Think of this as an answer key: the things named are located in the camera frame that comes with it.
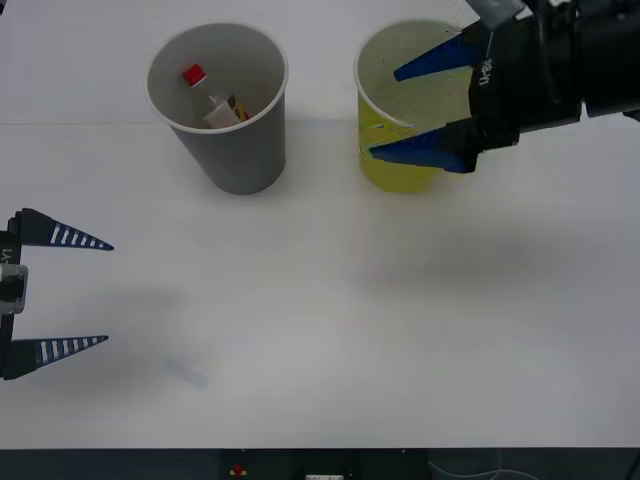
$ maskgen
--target bottle cap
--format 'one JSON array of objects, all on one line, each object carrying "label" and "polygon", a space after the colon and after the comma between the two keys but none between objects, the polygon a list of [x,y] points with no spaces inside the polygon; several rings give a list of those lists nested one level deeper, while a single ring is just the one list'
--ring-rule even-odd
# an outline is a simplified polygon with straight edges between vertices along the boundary
[{"label": "bottle cap", "polygon": [[206,76],[207,74],[204,73],[202,67],[197,63],[182,73],[182,77],[191,87],[193,87],[196,83],[201,81]]}]

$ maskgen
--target white tabletop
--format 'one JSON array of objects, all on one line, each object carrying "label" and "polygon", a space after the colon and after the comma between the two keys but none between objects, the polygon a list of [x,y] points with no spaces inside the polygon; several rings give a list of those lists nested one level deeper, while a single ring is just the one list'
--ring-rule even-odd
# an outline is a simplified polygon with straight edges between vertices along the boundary
[{"label": "white tabletop", "polygon": [[[431,193],[380,192],[350,63],[418,3],[9,0],[0,218],[116,249],[25,250],[15,337],[111,338],[0,385],[0,448],[640,446],[638,126],[528,134]],[[142,96],[152,44],[218,12],[292,64],[287,167],[251,197],[213,188]]]}]

